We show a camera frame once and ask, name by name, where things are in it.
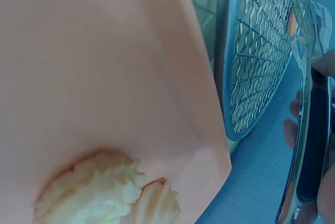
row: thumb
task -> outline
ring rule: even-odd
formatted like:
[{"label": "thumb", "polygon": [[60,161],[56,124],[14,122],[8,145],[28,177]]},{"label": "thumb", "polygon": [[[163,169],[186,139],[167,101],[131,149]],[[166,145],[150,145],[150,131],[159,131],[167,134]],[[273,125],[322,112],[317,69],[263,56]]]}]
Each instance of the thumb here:
[{"label": "thumb", "polygon": [[335,49],[328,51],[322,57],[312,59],[312,66],[322,75],[335,78]]}]

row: baked dough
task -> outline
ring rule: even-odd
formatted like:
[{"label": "baked dough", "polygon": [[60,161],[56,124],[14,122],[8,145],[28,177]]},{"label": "baked dough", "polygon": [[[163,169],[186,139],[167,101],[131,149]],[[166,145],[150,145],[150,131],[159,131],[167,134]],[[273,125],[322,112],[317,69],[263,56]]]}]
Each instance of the baked dough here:
[{"label": "baked dough", "polygon": [[56,177],[36,202],[41,224],[117,224],[140,197],[145,174],[118,153],[91,156]]},{"label": "baked dough", "polygon": [[299,25],[297,19],[295,18],[294,10],[293,8],[291,8],[287,25],[287,31],[290,37],[293,37],[296,34],[296,32],[298,31],[298,27]]},{"label": "baked dough", "polygon": [[170,224],[180,214],[176,200],[178,192],[172,191],[169,184],[154,182],[146,186],[141,197],[135,202],[127,224]]}]

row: metal tongs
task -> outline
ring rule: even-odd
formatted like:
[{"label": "metal tongs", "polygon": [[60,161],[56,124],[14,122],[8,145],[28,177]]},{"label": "metal tongs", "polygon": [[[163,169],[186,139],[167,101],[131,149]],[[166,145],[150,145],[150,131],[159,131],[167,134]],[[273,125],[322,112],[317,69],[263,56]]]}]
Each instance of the metal tongs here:
[{"label": "metal tongs", "polygon": [[330,79],[311,61],[328,51],[332,33],[329,11],[313,1],[293,1],[298,31],[291,40],[294,58],[302,71],[299,131],[276,223],[314,223],[316,198],[328,169],[331,134]]}]

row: metal grid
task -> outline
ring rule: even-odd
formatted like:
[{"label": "metal grid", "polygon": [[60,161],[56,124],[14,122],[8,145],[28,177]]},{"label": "metal grid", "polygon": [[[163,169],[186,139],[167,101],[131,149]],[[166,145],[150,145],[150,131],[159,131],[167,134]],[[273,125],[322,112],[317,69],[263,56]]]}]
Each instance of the metal grid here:
[{"label": "metal grid", "polygon": [[286,29],[289,1],[239,0],[226,90],[233,129],[228,137],[233,140],[241,139],[258,121],[286,70],[292,54]]}]

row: tong handle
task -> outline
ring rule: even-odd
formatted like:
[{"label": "tong handle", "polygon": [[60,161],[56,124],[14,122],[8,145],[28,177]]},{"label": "tong handle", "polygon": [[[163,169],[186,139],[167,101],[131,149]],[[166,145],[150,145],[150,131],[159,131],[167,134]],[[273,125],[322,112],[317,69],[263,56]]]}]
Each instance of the tong handle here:
[{"label": "tong handle", "polygon": [[328,166],[331,126],[331,94],[329,78],[311,68],[313,87],[307,139],[296,194],[308,203],[316,199],[320,182]]}]

